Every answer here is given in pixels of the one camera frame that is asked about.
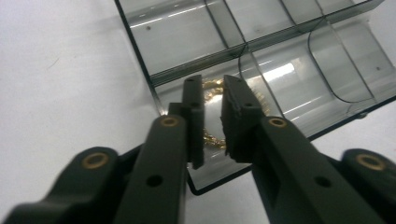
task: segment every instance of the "gold jewelry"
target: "gold jewelry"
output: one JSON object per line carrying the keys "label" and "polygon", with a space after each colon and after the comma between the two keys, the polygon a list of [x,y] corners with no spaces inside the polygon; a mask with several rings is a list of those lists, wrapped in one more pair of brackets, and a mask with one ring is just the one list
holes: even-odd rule
{"label": "gold jewelry", "polygon": [[[211,79],[204,81],[202,85],[205,92],[205,103],[210,102],[215,96],[223,94],[223,79]],[[262,105],[262,112],[265,115],[268,115],[270,113],[270,109],[268,104],[265,102],[265,96],[258,91],[252,91]],[[217,137],[210,134],[206,128],[204,128],[204,140],[207,146],[212,146],[219,149],[226,148],[225,139],[218,139]]]}

